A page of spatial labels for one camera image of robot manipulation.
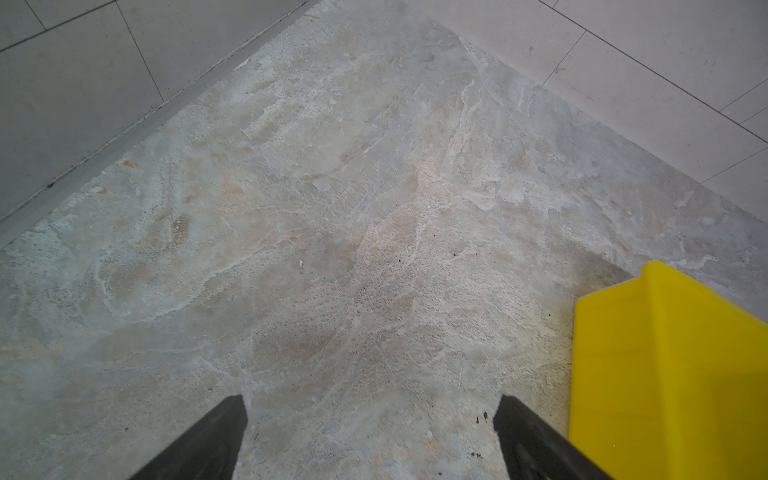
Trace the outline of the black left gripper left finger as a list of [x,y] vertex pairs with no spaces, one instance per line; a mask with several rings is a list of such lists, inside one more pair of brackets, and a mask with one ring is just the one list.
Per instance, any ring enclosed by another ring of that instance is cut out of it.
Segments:
[[130,479],[229,480],[247,424],[243,396],[228,396]]

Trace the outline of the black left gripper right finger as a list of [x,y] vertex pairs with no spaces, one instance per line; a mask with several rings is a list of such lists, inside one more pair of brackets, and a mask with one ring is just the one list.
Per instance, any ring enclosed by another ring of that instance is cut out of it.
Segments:
[[493,428],[511,479],[610,479],[517,397],[501,397]]

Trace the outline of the yellow plastic bin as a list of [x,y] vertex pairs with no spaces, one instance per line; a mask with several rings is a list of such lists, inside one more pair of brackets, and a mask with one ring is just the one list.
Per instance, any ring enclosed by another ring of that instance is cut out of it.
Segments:
[[616,479],[767,475],[767,325],[659,262],[576,301],[569,441]]

